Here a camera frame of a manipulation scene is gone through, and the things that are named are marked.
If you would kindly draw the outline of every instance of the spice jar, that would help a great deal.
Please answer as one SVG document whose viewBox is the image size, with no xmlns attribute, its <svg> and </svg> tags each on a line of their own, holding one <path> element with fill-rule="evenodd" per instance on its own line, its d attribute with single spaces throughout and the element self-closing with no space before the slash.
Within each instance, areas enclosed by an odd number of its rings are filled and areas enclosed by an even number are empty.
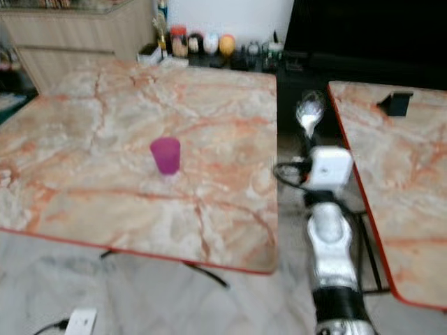
<svg viewBox="0 0 447 335">
<path fill-rule="evenodd" d="M 170 28 L 170 40 L 173 45 L 174 56 L 188 57 L 188 38 L 185 26 L 172 26 Z"/>
</svg>

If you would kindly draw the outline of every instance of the silver robot arm segment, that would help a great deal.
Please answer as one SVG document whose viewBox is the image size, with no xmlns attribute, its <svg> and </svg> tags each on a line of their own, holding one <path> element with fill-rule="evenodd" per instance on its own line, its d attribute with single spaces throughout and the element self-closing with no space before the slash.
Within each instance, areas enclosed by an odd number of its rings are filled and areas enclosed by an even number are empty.
<svg viewBox="0 0 447 335">
<path fill-rule="evenodd" d="M 349 255 L 352 231 L 333 202 L 312 205 L 307 234 L 312 250 L 312 295 L 317 335 L 374 335 Z"/>
</svg>

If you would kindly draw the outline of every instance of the marble table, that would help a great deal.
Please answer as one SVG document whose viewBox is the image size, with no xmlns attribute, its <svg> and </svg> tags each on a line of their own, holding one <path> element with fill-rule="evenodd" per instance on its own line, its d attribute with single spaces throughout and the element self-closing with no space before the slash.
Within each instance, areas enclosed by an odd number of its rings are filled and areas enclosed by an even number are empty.
<svg viewBox="0 0 447 335">
<path fill-rule="evenodd" d="M 273 75 L 106 61 L 0 127 L 0 227 L 253 273 L 277 261 Z M 182 145 L 163 177 L 150 143 Z"/>
<path fill-rule="evenodd" d="M 447 309 L 447 92 L 331 82 L 393 294 Z M 405 117 L 376 106 L 412 91 Z"/>
</svg>

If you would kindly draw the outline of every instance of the cable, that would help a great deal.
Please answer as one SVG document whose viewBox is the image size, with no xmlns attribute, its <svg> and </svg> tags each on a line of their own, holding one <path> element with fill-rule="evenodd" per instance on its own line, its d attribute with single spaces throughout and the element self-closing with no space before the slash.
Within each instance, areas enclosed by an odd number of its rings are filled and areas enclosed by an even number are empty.
<svg viewBox="0 0 447 335">
<path fill-rule="evenodd" d="M 219 276 L 212 274 L 211 272 L 209 272 L 205 269 L 202 269 L 201 267 L 197 267 L 197 266 L 195 266 L 191 263 L 187 263 L 187 262 L 183 262 L 183 264 L 185 264 L 189 269 L 198 271 L 198 272 L 210 277 L 211 279 L 215 280 L 217 283 L 219 283 L 220 285 L 222 285 L 222 287 L 224 287 L 226 289 L 228 289 L 230 287 L 230 285 L 227 282 L 225 282 L 225 280 L 221 279 Z"/>
<path fill-rule="evenodd" d="M 50 329 L 53 329 L 53 328 L 58 328 L 59 330 L 65 330 L 65 329 L 67 329 L 68 321 L 70 321 L 70 319 L 63 319 L 63 320 L 61 320 L 59 322 L 52 323 L 51 325 L 45 326 L 44 328 L 38 330 L 33 335 L 42 334 L 42 333 L 46 332 L 47 330 L 50 330 Z"/>
<path fill-rule="evenodd" d="M 281 183 L 286 184 L 287 186 L 290 186 L 292 188 L 304 191 L 307 194 L 307 197 L 311 198 L 313 201 L 317 200 L 316 202 L 322 202 L 322 200 L 326 200 L 328 202 L 334 202 L 340 207 L 342 212 L 346 216 L 348 216 L 351 222 L 355 223 L 356 221 L 355 214 L 341 200 L 337 199 L 332 191 L 309 190 L 308 188 L 302 186 L 302 183 L 305 181 L 305 176 L 303 176 L 303 174 L 309 173 L 311 170 L 311 166 L 312 162 L 310 161 L 277 163 L 273 167 L 273 175 Z M 293 181 L 284 178 L 280 172 L 280 169 L 283 168 L 295 168 L 298 171 L 298 176 L 300 177 L 300 183 L 297 184 Z"/>
<path fill-rule="evenodd" d="M 117 251 L 113 251 L 113 250 L 107 250 L 106 252 L 102 253 L 99 255 L 100 259 L 104 259 L 109 255 L 113 255 L 114 253 L 118 253 Z"/>
</svg>

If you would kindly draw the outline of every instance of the plastic cup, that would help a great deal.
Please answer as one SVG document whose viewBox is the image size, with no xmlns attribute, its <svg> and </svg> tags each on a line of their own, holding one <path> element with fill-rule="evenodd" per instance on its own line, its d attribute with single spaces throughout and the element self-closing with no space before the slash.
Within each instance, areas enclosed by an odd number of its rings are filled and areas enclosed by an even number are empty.
<svg viewBox="0 0 447 335">
<path fill-rule="evenodd" d="M 180 142 L 175 137 L 160 137 L 151 143 L 157 168 L 162 174 L 175 174 L 180 169 Z"/>
</svg>

